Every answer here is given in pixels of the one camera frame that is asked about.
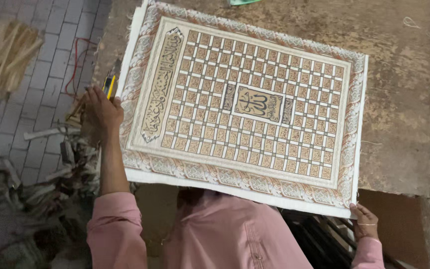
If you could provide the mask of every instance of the white fabric edge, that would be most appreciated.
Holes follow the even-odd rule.
[[[132,23],[130,24],[130,35],[120,68],[120,77],[117,82],[117,91],[115,95],[116,97],[122,96],[122,92],[124,90],[128,75],[130,61],[132,60],[132,57],[134,55],[135,46],[137,44],[137,40],[139,39],[140,28],[142,27],[145,13],[147,11],[147,4],[147,0],[144,0],[140,7],[135,8],[134,16],[132,17]]]
[[[359,181],[359,157],[361,154],[361,131],[363,129],[363,111],[364,111],[364,104],[365,104],[365,98],[366,98],[366,83],[367,83],[367,66],[369,62],[369,55],[365,56],[365,68],[364,68],[364,79],[363,79],[363,89],[361,90],[361,107],[359,108],[359,117],[358,117],[358,137],[356,144],[358,145],[356,147],[355,152],[355,171],[353,174],[353,193],[351,194],[351,200],[352,203],[357,204],[357,193],[358,193],[358,181]]]
[[[154,174],[147,171],[137,170],[133,168],[125,168],[127,179],[139,183],[163,183],[174,186],[196,187],[201,189],[209,189],[221,193],[231,194],[240,198],[252,200],[255,202],[265,203],[268,205],[278,206],[285,209],[293,209],[298,211],[310,212],[314,214],[322,214],[327,216],[354,218],[351,216],[349,208],[338,208],[329,205],[316,204],[308,201],[300,201],[295,199],[273,196],[271,194],[257,193],[254,191],[242,190],[236,187],[217,185],[208,182],[197,180],[188,180],[176,178],[164,174]]]

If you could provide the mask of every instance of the green paper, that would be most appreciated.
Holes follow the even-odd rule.
[[[239,6],[239,5],[255,3],[258,1],[261,1],[261,0],[230,0],[230,5]]]

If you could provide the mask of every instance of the yellow box cutter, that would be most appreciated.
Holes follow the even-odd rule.
[[[107,96],[107,99],[110,99],[112,95],[112,90],[114,89],[114,83],[116,81],[116,74],[120,72],[121,61],[119,59],[114,63],[114,67],[107,72],[106,79],[104,81],[104,87],[102,87],[102,91]]]
[[[115,75],[106,76],[106,80],[104,82],[104,88],[102,90],[104,91],[104,94],[107,96],[107,99],[110,99],[110,96],[112,94],[112,89],[114,88],[114,81],[116,81]]]

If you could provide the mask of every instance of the pink shirt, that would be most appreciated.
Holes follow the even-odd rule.
[[[141,215],[131,193],[96,199],[87,224],[94,269],[147,268]],[[168,240],[167,269],[313,268],[277,210],[235,196],[205,191],[196,206],[182,206]],[[381,242],[359,241],[352,267],[384,268]]]

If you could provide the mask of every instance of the tiled floor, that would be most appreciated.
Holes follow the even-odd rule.
[[[63,121],[73,102],[64,88],[75,69],[75,38],[97,43],[110,4],[111,0],[0,0],[0,18],[17,18],[45,35],[45,43],[27,68],[21,86],[0,105],[0,156],[9,157],[26,185],[42,182],[46,175],[63,167],[59,148],[62,135],[25,141],[23,134]],[[69,93],[80,93],[93,72],[95,46],[88,47],[80,40],[77,47],[79,60],[75,82],[67,87]]]

